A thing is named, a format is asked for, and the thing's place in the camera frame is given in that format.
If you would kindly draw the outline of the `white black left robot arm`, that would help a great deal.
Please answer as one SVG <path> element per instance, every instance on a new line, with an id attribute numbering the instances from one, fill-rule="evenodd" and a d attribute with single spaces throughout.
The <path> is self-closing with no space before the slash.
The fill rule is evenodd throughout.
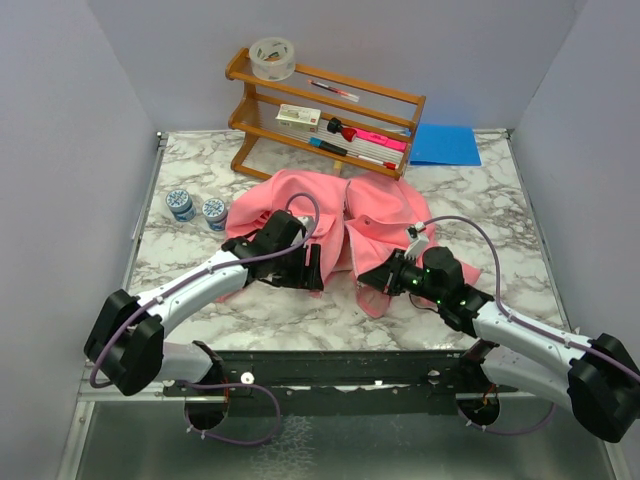
<path id="1" fill-rule="evenodd" d="M 202 341 L 167 340 L 184 320 L 205 306 L 272 278 L 285 288 L 319 290 L 320 248 L 310 239 L 320 217 L 295 217 L 278 210 L 250 236 L 223 243 L 190 272 L 152 290 L 123 289 L 105 300 L 84 346 L 93 364 L 92 387 L 116 387 L 131 396 L 158 381 L 188 383 L 206 395 L 220 385 L 220 359 Z"/>

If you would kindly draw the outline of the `pink zip jacket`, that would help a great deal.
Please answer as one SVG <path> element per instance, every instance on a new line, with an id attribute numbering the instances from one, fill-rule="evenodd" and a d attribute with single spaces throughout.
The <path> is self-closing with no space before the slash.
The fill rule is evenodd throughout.
<path id="1" fill-rule="evenodd" d="M 342 179 L 281 170 L 233 202 L 224 249 L 240 257 L 281 250 L 275 240 L 289 225 L 286 212 L 319 221 L 320 234 L 308 244 L 321 246 L 324 286 L 339 271 L 357 278 L 381 265 L 395 249 L 407 249 L 406 228 L 432 217 L 424 197 L 403 179 L 377 173 Z M 271 277 L 279 258 L 250 265 L 250 279 Z"/>

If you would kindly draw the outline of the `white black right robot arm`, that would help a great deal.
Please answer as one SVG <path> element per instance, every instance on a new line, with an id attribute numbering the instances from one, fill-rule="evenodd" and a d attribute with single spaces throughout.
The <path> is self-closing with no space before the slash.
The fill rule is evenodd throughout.
<path id="1" fill-rule="evenodd" d="M 487 343 L 485 358 L 459 367 L 469 390 L 493 383 L 533 393 L 571 411 L 589 433 L 609 443 L 619 442 L 639 418 L 639 368 L 619 339 L 606 333 L 590 339 L 518 317 L 468 284 L 445 247 L 426 250 L 421 265 L 396 249 L 358 280 L 389 296 L 428 300 L 451 329 Z"/>

